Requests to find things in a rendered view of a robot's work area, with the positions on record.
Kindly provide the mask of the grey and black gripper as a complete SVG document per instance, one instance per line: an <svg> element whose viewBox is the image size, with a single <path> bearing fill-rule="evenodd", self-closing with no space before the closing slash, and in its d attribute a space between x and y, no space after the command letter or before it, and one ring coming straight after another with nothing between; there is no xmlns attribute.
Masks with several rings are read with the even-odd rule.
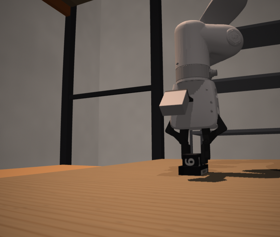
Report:
<svg viewBox="0 0 280 237"><path fill-rule="evenodd" d="M170 115L165 130L181 144L182 154L189 154L189 130L202 130L201 163L210 160L210 144L221 133L227 130L220 117L216 85L208 78L192 77L180 79L173 85L173 90L187 89L193 102L188 103L185 115ZM218 112L217 112L218 110ZM174 129L180 130L180 133ZM211 129L215 129L210 132Z"/></svg>

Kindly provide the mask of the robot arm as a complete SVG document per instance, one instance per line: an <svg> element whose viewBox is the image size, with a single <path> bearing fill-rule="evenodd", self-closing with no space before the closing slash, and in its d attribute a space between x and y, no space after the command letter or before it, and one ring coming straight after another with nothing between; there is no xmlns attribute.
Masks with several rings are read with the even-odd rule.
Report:
<svg viewBox="0 0 280 237"><path fill-rule="evenodd" d="M212 80L210 66L236 55L243 47L241 32L229 24L248 0L211 0L200 20L180 23L174 32L176 82L202 77ZM191 49L190 49L191 48ZM187 89L165 91L159 105L162 116L185 115L193 102Z"/></svg>

